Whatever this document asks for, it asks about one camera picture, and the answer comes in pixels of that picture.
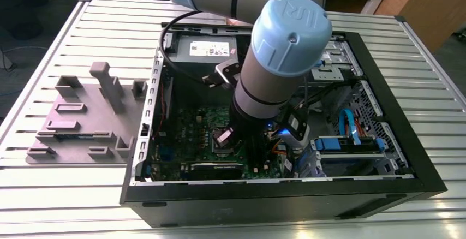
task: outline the blue led light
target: blue led light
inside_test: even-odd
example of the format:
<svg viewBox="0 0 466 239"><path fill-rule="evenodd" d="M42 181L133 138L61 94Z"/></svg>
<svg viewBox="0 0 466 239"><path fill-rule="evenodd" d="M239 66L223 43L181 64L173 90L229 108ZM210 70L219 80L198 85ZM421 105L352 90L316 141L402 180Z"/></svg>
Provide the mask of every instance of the blue led light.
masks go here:
<svg viewBox="0 0 466 239"><path fill-rule="evenodd" d="M278 134L290 134L289 129L283 129L282 131L278 132Z"/></svg>

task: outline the aluminum profile table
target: aluminum profile table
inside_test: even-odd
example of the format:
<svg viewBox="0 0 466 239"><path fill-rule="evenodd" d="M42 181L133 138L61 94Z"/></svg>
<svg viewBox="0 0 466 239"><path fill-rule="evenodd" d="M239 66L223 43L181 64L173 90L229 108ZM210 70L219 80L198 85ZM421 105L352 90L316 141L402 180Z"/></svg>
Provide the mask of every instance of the aluminum profile table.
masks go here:
<svg viewBox="0 0 466 239"><path fill-rule="evenodd" d="M449 189L434 198L368 219L153 230L130 208L119 206L125 165L26 163L27 147L58 97L61 75L98 83L90 65L106 61L122 84L149 79L161 22L186 11L167 1L78 3L0 126L0 237L466 238L465 97L409 25L392 16L329 13L336 31L364 37ZM185 22L223 24L225 18L203 13Z"/></svg>

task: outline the label sticker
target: label sticker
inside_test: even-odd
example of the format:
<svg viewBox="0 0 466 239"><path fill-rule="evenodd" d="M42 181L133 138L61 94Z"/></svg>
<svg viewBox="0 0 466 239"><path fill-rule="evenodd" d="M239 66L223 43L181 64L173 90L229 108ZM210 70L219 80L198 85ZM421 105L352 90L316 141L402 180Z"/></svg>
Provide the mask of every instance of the label sticker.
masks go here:
<svg viewBox="0 0 466 239"><path fill-rule="evenodd" d="M194 41L190 56L230 56L230 44L226 41Z"/></svg>
<svg viewBox="0 0 466 239"><path fill-rule="evenodd" d="M292 162L289 161L288 158L286 158L286 160L285 160L285 167L289 169L289 171L292 171L292 169L293 169L293 164L292 164Z"/></svg>

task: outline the motherboard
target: motherboard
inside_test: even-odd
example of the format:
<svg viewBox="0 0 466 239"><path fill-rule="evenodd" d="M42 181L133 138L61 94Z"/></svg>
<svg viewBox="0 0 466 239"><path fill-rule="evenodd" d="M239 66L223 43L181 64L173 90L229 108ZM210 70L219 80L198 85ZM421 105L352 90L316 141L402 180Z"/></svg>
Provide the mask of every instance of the motherboard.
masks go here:
<svg viewBox="0 0 466 239"><path fill-rule="evenodd" d="M167 126L167 139L155 147L151 177L161 181L281 178L283 163L278 154L270 154L262 171L250 166L243 143L219 149L213 136L229 124L229 107L179 108ZM265 130L263 142L273 147Z"/></svg>

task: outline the black cable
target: black cable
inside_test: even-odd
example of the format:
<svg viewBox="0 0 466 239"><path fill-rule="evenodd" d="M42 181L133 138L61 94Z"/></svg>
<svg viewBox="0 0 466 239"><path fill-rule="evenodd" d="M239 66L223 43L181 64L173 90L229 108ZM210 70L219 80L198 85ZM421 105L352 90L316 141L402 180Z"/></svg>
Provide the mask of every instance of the black cable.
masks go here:
<svg viewBox="0 0 466 239"><path fill-rule="evenodd" d="M344 86L350 86L356 82L354 81L348 81L348 82L336 82L332 85L326 86L320 92L313 94L313 96L308 100L308 105L316 104L318 101L321 101L322 97L328 95L333 90L344 87Z"/></svg>
<svg viewBox="0 0 466 239"><path fill-rule="evenodd" d="M309 99L305 99L304 101L301 101L298 103L298 106L296 107L296 109L300 108L300 106L308 101L308 105L304 106L306 109L309 109L309 107L316 104L318 101L321 101L322 97L325 95L328 95L333 90L344 87L344 86L352 86L354 85L357 82L360 81L360 78L353 78L345 82L334 82L333 84L328 85L320 92L317 92L316 94L313 94L310 96Z"/></svg>
<svg viewBox="0 0 466 239"><path fill-rule="evenodd" d="M309 85L308 85L308 75L305 75L305 107L309 107L308 104L308 95L309 95Z"/></svg>
<svg viewBox="0 0 466 239"><path fill-rule="evenodd" d="M191 11L186 14L182 14L181 16L178 16L169 24L167 26L163 28L162 32L161 32L161 37L159 37L159 48L161 48L161 53L163 55L163 58L165 58L165 62L167 62L167 64L170 65L170 67L181 74L183 74L191 81L205 85L202 79L199 78L195 78L191 74L189 74L182 68L179 68L174 62L170 60L169 58L169 55L166 53L166 49L163 47L163 41L165 41L165 38L166 38L166 35L167 35L167 32L170 30L170 28L174 26L174 24L181 21L182 19L185 19L186 17L190 17L195 14L199 14L202 13L202 11Z"/></svg>

